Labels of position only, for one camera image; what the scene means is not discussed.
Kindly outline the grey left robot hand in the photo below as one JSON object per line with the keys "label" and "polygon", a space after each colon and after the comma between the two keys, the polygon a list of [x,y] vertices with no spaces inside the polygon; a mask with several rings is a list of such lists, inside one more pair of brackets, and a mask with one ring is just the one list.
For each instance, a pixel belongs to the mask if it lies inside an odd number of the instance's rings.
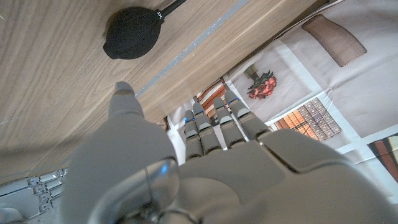
{"label": "grey left robot hand", "polygon": [[186,114],[186,161],[118,82],[109,118],[77,150],[64,223],[396,223],[381,191],[343,155],[271,131],[232,92],[216,100],[222,148],[202,107]]}

